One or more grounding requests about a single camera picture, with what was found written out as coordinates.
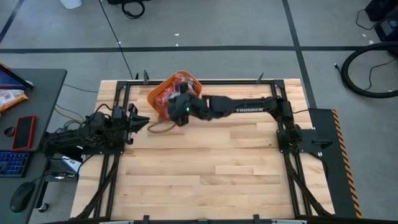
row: wooden table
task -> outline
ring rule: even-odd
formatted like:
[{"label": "wooden table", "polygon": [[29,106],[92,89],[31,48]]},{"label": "wooden table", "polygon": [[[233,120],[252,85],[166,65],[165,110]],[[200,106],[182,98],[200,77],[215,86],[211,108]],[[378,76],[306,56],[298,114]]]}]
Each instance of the wooden table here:
[{"label": "wooden table", "polygon": [[[293,111],[307,109],[300,80],[284,81]],[[146,98],[153,87],[134,86],[129,95],[139,115],[150,117],[151,123],[157,113]],[[96,107],[112,106],[115,88],[115,80],[102,81]],[[231,98],[272,95],[264,85],[204,85],[202,93]],[[101,111],[110,113],[106,108]],[[302,128],[312,127],[307,111],[295,114],[295,121]],[[142,220],[144,215],[151,220],[252,219],[254,214],[294,218],[276,129],[268,113],[232,114],[210,122],[190,118],[189,125],[164,134],[149,133],[144,127],[120,158],[112,220]],[[322,163],[308,154],[301,156],[308,188],[333,213]],[[103,156],[94,156],[81,168],[71,217],[96,192],[102,161]],[[298,187],[297,193],[304,214]]]}]

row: metal bracket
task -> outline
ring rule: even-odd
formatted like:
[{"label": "metal bracket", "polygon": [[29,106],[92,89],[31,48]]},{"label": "metal bracket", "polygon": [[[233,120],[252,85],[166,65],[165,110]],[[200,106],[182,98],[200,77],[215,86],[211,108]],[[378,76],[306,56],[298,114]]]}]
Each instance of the metal bracket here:
[{"label": "metal bracket", "polygon": [[114,148],[107,147],[95,147],[85,149],[83,155],[120,155],[124,152],[124,141],[119,140],[119,146]]},{"label": "metal bracket", "polygon": [[116,84],[116,91],[123,89],[127,85],[127,81],[118,81]]},{"label": "metal bracket", "polygon": [[142,224],[149,224],[149,215],[144,215],[144,218],[142,218]]},{"label": "metal bracket", "polygon": [[100,222],[99,224],[134,224],[134,220]]},{"label": "metal bracket", "polygon": [[283,80],[274,80],[274,84],[279,86],[279,88],[285,88],[285,81]]},{"label": "metal bracket", "polygon": [[275,224],[307,224],[305,220],[271,220]]},{"label": "metal bracket", "polygon": [[313,144],[318,144],[322,149],[325,149],[333,144],[331,140],[313,140]]},{"label": "metal bracket", "polygon": [[261,84],[262,76],[264,75],[264,72],[261,73],[260,77],[257,79],[256,84],[259,85]]},{"label": "metal bracket", "polygon": [[144,70],[144,85],[148,85],[149,76],[147,70]]},{"label": "metal bracket", "polygon": [[253,219],[254,219],[254,224],[261,224],[260,215],[259,214],[253,215]]},{"label": "metal bracket", "polygon": [[296,153],[296,152],[314,152],[318,153],[321,151],[321,147],[315,144],[316,139],[318,139],[317,130],[315,129],[302,129],[301,136],[302,142],[298,147],[294,147],[291,144],[286,143],[286,131],[278,130],[276,131],[276,136],[278,138],[279,151],[281,153]]},{"label": "metal bracket", "polygon": [[198,220],[198,224],[208,224],[208,223],[209,223],[209,220],[205,220],[205,219]]}]

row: white bottle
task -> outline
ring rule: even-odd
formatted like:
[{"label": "white bottle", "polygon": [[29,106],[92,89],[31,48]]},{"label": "white bottle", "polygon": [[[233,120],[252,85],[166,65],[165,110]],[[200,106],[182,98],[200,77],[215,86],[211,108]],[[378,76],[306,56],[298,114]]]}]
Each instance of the white bottle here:
[{"label": "white bottle", "polygon": [[74,9],[81,6],[81,0],[60,0],[67,9]]}]

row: keyboard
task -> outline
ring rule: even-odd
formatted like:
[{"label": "keyboard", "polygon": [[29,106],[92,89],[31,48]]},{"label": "keyboard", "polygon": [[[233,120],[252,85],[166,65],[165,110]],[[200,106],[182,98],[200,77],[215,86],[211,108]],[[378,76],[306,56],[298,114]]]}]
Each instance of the keyboard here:
[{"label": "keyboard", "polygon": [[0,177],[24,177],[30,152],[0,152]]}]

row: red phone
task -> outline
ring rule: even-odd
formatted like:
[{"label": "red phone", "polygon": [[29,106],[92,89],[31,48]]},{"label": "red phone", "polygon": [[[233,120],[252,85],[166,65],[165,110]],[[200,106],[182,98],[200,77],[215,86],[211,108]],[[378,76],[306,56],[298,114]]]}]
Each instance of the red phone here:
[{"label": "red phone", "polygon": [[30,149],[32,146],[35,120],[36,116],[34,115],[18,118],[14,141],[12,142],[12,151]]}]

